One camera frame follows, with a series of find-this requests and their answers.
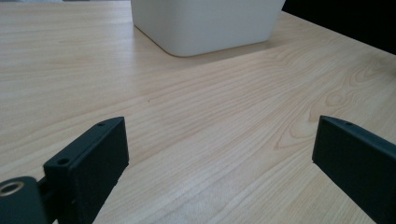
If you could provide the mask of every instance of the white container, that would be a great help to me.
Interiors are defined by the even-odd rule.
[[[134,25],[169,54],[268,40],[285,0],[131,0]]]

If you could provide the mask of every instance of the black background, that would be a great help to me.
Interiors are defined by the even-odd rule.
[[[392,1],[287,0],[283,10],[342,35],[396,54]]]

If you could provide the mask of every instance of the black metal bracket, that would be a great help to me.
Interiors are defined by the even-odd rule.
[[[104,120],[44,164],[45,177],[0,183],[3,224],[93,223],[128,166],[124,118]]]
[[[314,163],[376,223],[396,223],[396,146],[348,121],[320,117]]]

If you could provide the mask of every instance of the wood grain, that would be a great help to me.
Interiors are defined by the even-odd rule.
[[[396,57],[281,13],[265,43],[191,58],[129,2],[0,4],[0,181],[126,118],[95,223],[373,223],[312,163],[318,117],[396,142]]]

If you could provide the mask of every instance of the tabletop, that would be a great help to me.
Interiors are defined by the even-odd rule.
[[[396,142],[395,60],[285,12],[269,41],[178,58],[129,2],[0,3],[0,182],[124,116],[95,223],[373,223],[311,156],[320,115]]]

